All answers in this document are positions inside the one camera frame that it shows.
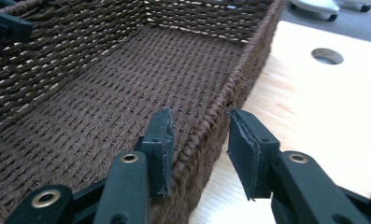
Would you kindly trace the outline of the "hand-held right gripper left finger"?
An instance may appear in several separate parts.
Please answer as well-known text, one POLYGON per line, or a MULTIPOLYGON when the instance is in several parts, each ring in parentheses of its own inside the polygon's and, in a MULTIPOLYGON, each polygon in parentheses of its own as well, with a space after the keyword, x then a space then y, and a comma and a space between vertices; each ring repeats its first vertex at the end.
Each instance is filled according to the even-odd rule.
POLYGON ((150 197, 165 198, 171 193, 172 162, 175 149, 173 111, 157 111, 150 119, 145 134, 138 140, 139 151, 148 161, 150 197))

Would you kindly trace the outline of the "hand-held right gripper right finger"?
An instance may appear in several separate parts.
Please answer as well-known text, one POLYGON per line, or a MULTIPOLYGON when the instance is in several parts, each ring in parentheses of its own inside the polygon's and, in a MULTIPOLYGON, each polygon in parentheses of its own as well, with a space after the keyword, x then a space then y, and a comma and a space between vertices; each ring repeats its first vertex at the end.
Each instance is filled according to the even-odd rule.
POLYGON ((227 154, 248 200, 268 199, 270 164, 278 160, 279 140, 250 112, 233 109, 227 154))

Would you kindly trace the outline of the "brown woven basket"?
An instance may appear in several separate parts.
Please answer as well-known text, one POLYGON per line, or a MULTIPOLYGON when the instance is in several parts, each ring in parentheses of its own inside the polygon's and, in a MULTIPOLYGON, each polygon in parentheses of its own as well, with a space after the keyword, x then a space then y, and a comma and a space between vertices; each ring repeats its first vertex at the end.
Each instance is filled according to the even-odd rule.
POLYGON ((173 112, 171 195, 188 224, 270 51, 286 0, 23 0, 31 38, 0 37, 0 224, 35 189, 102 180, 152 115, 173 112))

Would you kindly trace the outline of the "white chair base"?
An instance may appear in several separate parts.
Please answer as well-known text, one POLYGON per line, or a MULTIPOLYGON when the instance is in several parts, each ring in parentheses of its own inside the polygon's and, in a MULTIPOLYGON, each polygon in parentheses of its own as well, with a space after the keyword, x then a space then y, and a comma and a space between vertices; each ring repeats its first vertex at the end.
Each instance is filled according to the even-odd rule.
POLYGON ((288 0, 291 9, 301 8, 308 12, 327 14, 328 21, 337 19, 340 8, 345 3, 360 4, 358 10, 366 13, 371 9, 371 0, 288 0))

